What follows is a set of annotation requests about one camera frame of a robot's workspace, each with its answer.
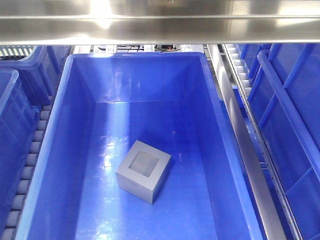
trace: gray metal cube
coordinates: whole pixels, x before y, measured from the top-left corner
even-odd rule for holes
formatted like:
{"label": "gray metal cube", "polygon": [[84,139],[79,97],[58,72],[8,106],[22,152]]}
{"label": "gray metal cube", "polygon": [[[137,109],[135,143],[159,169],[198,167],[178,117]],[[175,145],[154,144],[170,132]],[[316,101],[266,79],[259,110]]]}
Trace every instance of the gray metal cube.
{"label": "gray metal cube", "polygon": [[170,158],[159,149],[135,141],[116,170],[119,187],[153,204],[166,180]]}

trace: cube top face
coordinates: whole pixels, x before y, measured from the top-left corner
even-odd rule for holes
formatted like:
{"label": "cube top face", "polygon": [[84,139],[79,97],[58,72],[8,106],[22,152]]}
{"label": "cube top face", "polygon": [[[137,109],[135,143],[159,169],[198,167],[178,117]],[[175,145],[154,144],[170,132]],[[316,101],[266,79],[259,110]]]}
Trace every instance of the cube top face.
{"label": "cube top face", "polygon": [[169,154],[137,140],[116,172],[153,191],[170,157]]}

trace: plastic crate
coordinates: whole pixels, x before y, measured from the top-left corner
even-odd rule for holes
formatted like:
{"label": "plastic crate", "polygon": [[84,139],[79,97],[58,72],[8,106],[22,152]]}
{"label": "plastic crate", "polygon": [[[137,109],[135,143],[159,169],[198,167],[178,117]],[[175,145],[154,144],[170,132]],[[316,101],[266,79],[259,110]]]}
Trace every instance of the plastic crate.
{"label": "plastic crate", "polygon": [[0,236],[38,119],[39,110],[30,105],[18,71],[0,68]]}
{"label": "plastic crate", "polygon": [[306,45],[310,44],[277,43],[272,45],[268,59],[271,61],[274,70],[283,84]]}
{"label": "plastic crate", "polygon": [[320,48],[306,48],[284,84],[269,51],[261,51],[248,100],[302,237],[309,240],[320,234]]}
{"label": "plastic crate", "polygon": [[2,47],[1,53],[5,56],[20,56],[20,60],[0,60],[0,68],[14,68],[19,71],[23,90],[30,103],[34,106],[51,104],[59,84],[60,75],[66,57],[70,53],[70,46],[35,46],[32,51],[30,46],[27,51],[21,47]]}
{"label": "plastic crate", "polygon": [[[117,184],[136,140],[172,156],[153,205]],[[16,239],[262,240],[239,161],[203,54],[69,56]]]}

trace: metal rail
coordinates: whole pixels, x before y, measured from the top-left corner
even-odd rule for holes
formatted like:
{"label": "metal rail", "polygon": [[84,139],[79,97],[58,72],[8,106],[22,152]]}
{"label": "metal rail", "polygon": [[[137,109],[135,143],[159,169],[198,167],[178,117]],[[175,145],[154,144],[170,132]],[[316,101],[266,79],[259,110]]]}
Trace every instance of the metal rail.
{"label": "metal rail", "polygon": [[230,80],[217,45],[208,45],[213,68],[221,89],[222,97],[231,121],[254,199],[268,240],[285,240],[276,207],[272,200],[259,159],[251,142],[245,121],[238,106]]}
{"label": "metal rail", "polygon": [[250,120],[250,123],[251,123],[251,125],[252,125],[252,127],[254,129],[255,136],[258,139],[258,143],[259,143],[263,158],[264,158],[264,160],[266,162],[266,166],[267,166],[268,171],[269,171],[269,173],[271,175],[271,179],[272,179],[274,187],[276,189],[278,198],[279,198],[279,200],[281,202],[284,214],[285,214],[286,219],[287,219],[287,221],[289,223],[290,230],[291,230],[295,240],[302,240],[301,233],[299,231],[299,228],[298,228],[298,225],[296,223],[295,217],[294,217],[294,215],[293,215],[293,213],[291,211],[291,208],[290,208],[290,205],[289,205],[288,200],[286,198],[285,192],[284,192],[284,190],[282,188],[282,185],[281,185],[279,176],[277,174],[276,168],[275,168],[275,166],[274,166],[274,164],[273,164],[273,162],[271,160],[271,157],[270,157],[270,154],[269,154],[268,149],[266,147],[265,141],[262,138],[262,135],[260,133],[258,125],[257,125],[257,123],[256,123],[256,121],[255,121],[255,119],[253,117],[249,102],[247,100],[247,93],[246,93],[246,90],[245,90],[244,86],[241,84],[241,79],[240,79],[239,75],[237,74],[237,69],[236,69],[235,62],[234,62],[234,60],[233,60],[233,58],[231,56],[232,54],[231,54],[231,52],[229,51],[228,47],[225,44],[222,45],[222,49],[223,49],[223,52],[225,53],[227,62],[229,64],[229,66],[230,66],[230,70],[231,70],[231,74],[233,76],[233,79],[234,79],[235,83],[238,86],[239,93],[240,93],[240,96],[241,96],[245,111],[246,111],[247,116],[248,116],[248,118]]}
{"label": "metal rail", "polygon": [[0,45],[320,42],[314,0],[2,0]]}

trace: bin floor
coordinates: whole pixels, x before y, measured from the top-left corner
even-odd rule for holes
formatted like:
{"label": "bin floor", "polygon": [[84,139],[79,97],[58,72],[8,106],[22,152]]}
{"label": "bin floor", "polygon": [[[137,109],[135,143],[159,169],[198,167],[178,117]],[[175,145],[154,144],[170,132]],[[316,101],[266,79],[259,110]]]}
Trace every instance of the bin floor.
{"label": "bin floor", "polygon": [[[92,119],[77,240],[208,240],[215,224],[188,103],[97,103]],[[142,141],[171,157],[153,205],[118,187],[115,170]]]}

